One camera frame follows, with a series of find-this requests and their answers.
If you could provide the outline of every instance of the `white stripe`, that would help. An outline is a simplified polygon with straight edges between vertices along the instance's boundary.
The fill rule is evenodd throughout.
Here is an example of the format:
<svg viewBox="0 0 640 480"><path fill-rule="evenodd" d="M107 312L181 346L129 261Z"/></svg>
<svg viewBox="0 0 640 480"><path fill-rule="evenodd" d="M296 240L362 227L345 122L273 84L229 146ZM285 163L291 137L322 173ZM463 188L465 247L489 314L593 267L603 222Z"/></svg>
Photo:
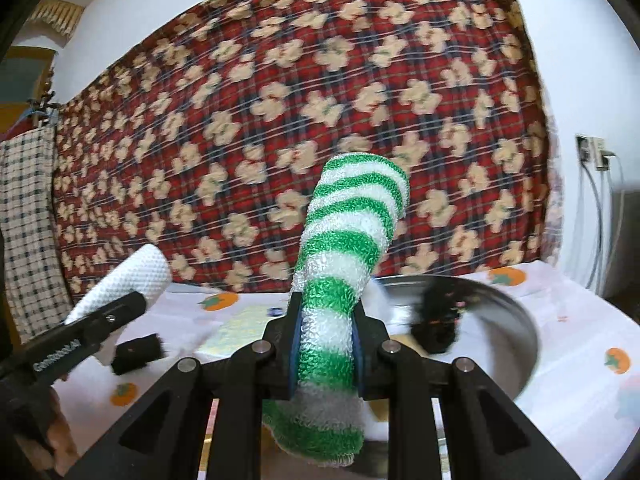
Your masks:
<svg viewBox="0 0 640 480"><path fill-rule="evenodd" d="M315 278L333 276L345 281L359 298L369 281L369 271L359 257L338 251L321 251L307 257L304 267L296 272L297 286Z"/></svg>
<svg viewBox="0 0 640 480"><path fill-rule="evenodd" d="M398 175L397 171L392 170L388 165L383 162L354 162L353 164L346 164L335 170L325 170L320 175L320 181L318 184L334 184L342 178L361 176L365 173L379 173L388 176L392 179L402 195L402 202L406 207L409 200L409 189L406 184L406 180Z"/></svg>
<svg viewBox="0 0 640 480"><path fill-rule="evenodd" d="M361 430L362 399L353 392L333 390L328 386L299 383L291 400L279 402L278 408L292 420L318 430Z"/></svg>
<svg viewBox="0 0 640 480"><path fill-rule="evenodd" d="M300 250L305 247L310 238L329 231L354 231L369 235L381 253L389 247L385 228L378 215L371 211L348 211L331 213L307 225L300 237Z"/></svg>
<svg viewBox="0 0 640 480"><path fill-rule="evenodd" d="M321 349L351 359L351 318L328 308L304 308L300 349Z"/></svg>
<svg viewBox="0 0 640 480"><path fill-rule="evenodd" d="M327 196L316 197L309 204L307 214L311 214L321 207L356 197L366 197L372 198L374 200L379 200L386 206L386 210L389 211L394 225L396 225L396 222L398 222L398 210L396 209L396 201L391 196L391 193L386 190L386 187L381 186L380 184L362 184L361 186L349 187L347 189L341 189L340 191L334 191Z"/></svg>

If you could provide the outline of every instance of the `triangular cutout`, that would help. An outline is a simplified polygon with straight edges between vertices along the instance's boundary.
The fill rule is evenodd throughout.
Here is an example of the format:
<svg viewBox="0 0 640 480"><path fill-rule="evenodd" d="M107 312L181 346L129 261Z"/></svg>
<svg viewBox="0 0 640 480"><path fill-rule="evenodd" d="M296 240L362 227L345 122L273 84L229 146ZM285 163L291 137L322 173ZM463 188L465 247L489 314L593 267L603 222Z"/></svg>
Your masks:
<svg viewBox="0 0 640 480"><path fill-rule="evenodd" d="M488 391L480 390L478 400L496 454L506 455L529 445L527 436Z"/></svg>
<svg viewBox="0 0 640 480"><path fill-rule="evenodd" d="M160 394L122 434L119 444L143 454L153 453L160 430L164 425L164 418L169 411L169 405L171 405L171 392Z"/></svg>

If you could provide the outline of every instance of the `black and white checkered fabric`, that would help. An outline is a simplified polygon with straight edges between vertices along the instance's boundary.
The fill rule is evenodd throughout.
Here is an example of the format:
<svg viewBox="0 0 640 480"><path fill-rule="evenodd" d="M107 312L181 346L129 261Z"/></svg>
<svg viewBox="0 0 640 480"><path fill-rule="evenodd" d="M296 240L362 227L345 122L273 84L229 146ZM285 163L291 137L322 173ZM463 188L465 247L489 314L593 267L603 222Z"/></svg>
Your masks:
<svg viewBox="0 0 640 480"><path fill-rule="evenodd" d="M4 280L22 343L58 325L72 308L53 232L54 149L49 127L0 142Z"/></svg>

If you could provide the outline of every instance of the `orange fruit print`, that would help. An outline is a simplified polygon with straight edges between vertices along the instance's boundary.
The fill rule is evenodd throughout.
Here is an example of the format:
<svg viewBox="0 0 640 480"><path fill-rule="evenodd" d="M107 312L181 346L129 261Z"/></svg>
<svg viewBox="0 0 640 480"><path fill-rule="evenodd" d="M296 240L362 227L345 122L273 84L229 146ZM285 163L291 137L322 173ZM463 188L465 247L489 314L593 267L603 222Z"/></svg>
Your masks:
<svg viewBox="0 0 640 480"><path fill-rule="evenodd" d="M134 383L122 383L116 386L116 390L111 396L111 403L114 406L127 406L138 396L138 387Z"/></svg>
<svg viewBox="0 0 640 480"><path fill-rule="evenodd" d="M631 359L624 350L620 348L609 348L605 354L604 364L609 367L609 370L618 375L622 375L631 368Z"/></svg>
<svg viewBox="0 0 640 480"><path fill-rule="evenodd" d="M222 310L228 306L233 305L238 301L238 295L234 292L220 292L213 296L207 296L199 304L202 305L204 310Z"/></svg>
<svg viewBox="0 0 640 480"><path fill-rule="evenodd" d="M501 267L489 271L489 279L492 285L516 286L527 279L527 274L513 267Z"/></svg>

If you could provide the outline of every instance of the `white tablecloth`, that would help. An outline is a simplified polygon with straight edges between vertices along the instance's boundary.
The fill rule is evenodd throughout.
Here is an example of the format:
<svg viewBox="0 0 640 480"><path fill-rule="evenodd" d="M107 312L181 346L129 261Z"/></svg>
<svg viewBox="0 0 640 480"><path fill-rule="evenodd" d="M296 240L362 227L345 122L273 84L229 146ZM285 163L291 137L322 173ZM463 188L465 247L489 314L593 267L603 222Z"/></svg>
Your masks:
<svg viewBox="0 0 640 480"><path fill-rule="evenodd" d="M522 284L496 286L529 312L541 343L538 366L516 403L583 480L603 480L640 426L640 327L547 264L516 267L527 274ZM468 278L490 283L486 272ZM214 312L199 305L206 297L166 292L127 326L121 342L158 333L167 352L164 359L116 377L90 358L72 371L67 382L55 384L80 453L127 409L110 402L118 384L133 383L142 394L179 358L194 355L235 314L282 304L286 295L243 294L237 303ZM605 365L611 348L628 354L631 366L626 373L617 374ZM327 470L308 474L335 478Z"/></svg>

